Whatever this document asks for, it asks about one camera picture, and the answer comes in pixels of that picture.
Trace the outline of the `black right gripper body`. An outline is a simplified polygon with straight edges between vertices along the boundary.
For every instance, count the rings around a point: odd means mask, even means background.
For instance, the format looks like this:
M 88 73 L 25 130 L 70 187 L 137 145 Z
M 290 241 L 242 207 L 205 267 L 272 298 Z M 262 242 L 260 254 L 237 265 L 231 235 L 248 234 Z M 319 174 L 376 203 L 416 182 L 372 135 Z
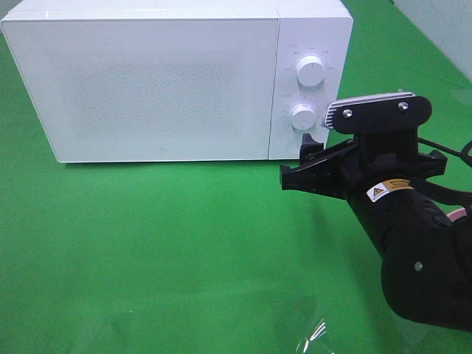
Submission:
M 350 200 L 352 196 L 391 178 L 441 176 L 448 158 L 438 150 L 420 153 L 416 133 L 356 134 L 318 153 L 309 193 Z

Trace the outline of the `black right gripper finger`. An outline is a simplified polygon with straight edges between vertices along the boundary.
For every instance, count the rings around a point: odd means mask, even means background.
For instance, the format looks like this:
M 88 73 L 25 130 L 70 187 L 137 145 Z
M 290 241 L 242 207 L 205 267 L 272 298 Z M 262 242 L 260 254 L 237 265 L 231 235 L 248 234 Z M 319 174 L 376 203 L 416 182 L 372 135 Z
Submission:
M 280 165 L 280 185 L 282 190 L 313 191 L 311 169 L 313 163 L 302 164 L 298 167 Z
M 318 153 L 325 149 L 325 145 L 315 141 L 309 133 L 302 135 L 302 144 L 299 149 L 299 161 L 311 162 L 316 159 Z

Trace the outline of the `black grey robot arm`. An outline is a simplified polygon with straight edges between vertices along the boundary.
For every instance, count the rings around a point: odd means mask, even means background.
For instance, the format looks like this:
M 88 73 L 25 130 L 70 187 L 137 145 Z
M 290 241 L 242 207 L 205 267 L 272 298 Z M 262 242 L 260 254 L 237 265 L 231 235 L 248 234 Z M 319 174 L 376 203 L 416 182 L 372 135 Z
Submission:
M 471 330 L 471 194 L 430 182 L 446 149 L 416 133 L 357 135 L 329 148 L 305 134 L 285 190 L 345 200 L 379 253 L 390 308 L 414 322 Z

